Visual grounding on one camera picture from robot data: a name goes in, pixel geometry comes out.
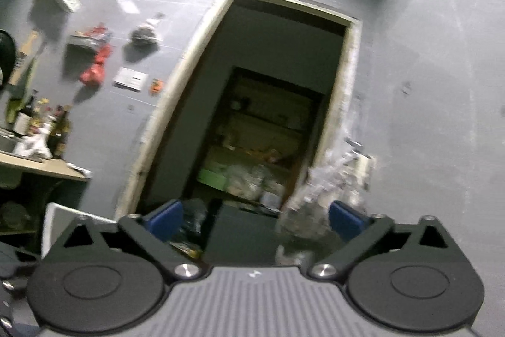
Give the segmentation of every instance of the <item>wine bottle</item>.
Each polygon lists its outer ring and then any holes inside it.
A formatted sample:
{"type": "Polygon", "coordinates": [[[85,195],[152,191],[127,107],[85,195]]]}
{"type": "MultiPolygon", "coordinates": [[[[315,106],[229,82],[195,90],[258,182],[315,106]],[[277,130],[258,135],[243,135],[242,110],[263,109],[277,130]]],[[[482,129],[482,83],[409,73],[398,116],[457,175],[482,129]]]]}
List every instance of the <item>wine bottle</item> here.
{"type": "Polygon", "coordinates": [[[26,105],[18,112],[16,122],[12,127],[12,131],[18,136],[26,136],[30,127],[30,121],[33,116],[33,108],[35,106],[35,96],[37,91],[34,90],[26,105]]]}
{"type": "Polygon", "coordinates": [[[61,159],[63,153],[65,152],[67,136],[70,133],[71,126],[70,120],[68,118],[71,107],[72,106],[67,105],[63,108],[63,113],[56,121],[56,125],[52,130],[51,136],[47,142],[47,147],[55,159],[61,159]]]}
{"type": "Polygon", "coordinates": [[[33,114],[28,128],[28,136],[33,136],[39,133],[39,128],[42,126],[42,119],[44,118],[44,108],[47,103],[49,103],[49,100],[42,98],[33,108],[33,114]]]}

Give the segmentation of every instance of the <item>ridged gray surface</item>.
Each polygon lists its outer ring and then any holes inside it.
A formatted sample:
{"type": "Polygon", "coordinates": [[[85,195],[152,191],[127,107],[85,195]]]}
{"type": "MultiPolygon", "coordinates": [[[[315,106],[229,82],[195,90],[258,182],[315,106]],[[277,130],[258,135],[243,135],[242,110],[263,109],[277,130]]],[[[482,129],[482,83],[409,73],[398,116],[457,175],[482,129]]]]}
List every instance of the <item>ridged gray surface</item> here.
{"type": "MultiPolygon", "coordinates": [[[[215,268],[204,280],[180,283],[143,324],[117,337],[398,337],[368,322],[329,283],[298,269],[215,268]]],[[[41,337],[60,336],[43,330],[41,337]]],[[[475,337],[468,330],[447,334],[475,337]]]]}

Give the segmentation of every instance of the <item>white door frame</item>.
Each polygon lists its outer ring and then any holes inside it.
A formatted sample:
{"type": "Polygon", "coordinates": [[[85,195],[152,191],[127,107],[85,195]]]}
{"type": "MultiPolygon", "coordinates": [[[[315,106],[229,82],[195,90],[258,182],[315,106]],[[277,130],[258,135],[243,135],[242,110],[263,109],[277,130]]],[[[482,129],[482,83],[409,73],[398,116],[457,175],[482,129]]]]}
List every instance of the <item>white door frame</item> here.
{"type": "MultiPolygon", "coordinates": [[[[341,12],[311,3],[310,0],[259,1],[287,6],[340,23],[346,27],[330,103],[314,158],[314,165],[321,164],[324,160],[326,150],[330,148],[335,132],[339,130],[349,109],[356,68],[358,66],[362,23],[341,12]]],[[[175,70],[170,74],[160,101],[142,134],[138,156],[130,169],[127,182],[118,199],[114,215],[115,220],[119,220],[124,215],[135,212],[163,133],[172,118],[184,88],[199,63],[202,53],[232,3],[233,0],[215,0],[213,6],[207,11],[199,27],[196,29],[175,70]]]]}

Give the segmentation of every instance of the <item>metal screw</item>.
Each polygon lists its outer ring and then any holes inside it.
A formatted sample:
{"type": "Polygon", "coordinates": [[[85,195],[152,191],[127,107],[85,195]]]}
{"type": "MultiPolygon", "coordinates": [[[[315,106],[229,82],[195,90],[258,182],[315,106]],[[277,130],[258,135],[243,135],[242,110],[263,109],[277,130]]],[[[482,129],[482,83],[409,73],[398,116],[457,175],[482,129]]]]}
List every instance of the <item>metal screw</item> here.
{"type": "Polygon", "coordinates": [[[11,282],[9,282],[9,281],[2,281],[2,284],[3,284],[3,286],[7,290],[14,290],[14,286],[11,284],[11,282]]]}
{"type": "Polygon", "coordinates": [[[12,328],[12,323],[9,321],[9,319],[2,317],[0,318],[0,322],[5,328],[12,328]]]}
{"type": "Polygon", "coordinates": [[[251,273],[248,273],[247,275],[249,277],[256,278],[256,277],[261,276],[261,274],[262,274],[261,271],[255,270],[255,271],[251,271],[251,273]]]}
{"type": "Polygon", "coordinates": [[[334,274],[337,273],[337,269],[333,267],[331,264],[317,264],[314,266],[311,270],[312,276],[314,277],[320,277],[320,278],[327,278],[331,277],[334,274]]]}
{"type": "Polygon", "coordinates": [[[193,278],[200,273],[200,268],[194,264],[180,264],[174,269],[175,274],[179,277],[193,278]]]}

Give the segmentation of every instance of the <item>red package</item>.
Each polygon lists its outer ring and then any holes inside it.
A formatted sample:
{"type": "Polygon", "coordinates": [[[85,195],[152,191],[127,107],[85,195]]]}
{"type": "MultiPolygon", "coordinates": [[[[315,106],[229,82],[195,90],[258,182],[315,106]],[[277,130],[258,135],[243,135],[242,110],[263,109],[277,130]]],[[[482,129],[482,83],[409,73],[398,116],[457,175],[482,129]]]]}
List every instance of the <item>red package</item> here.
{"type": "Polygon", "coordinates": [[[101,86],[105,79],[105,60],[111,53],[112,47],[109,43],[107,43],[98,51],[94,59],[94,64],[89,69],[81,73],[79,80],[86,86],[101,86]]]}

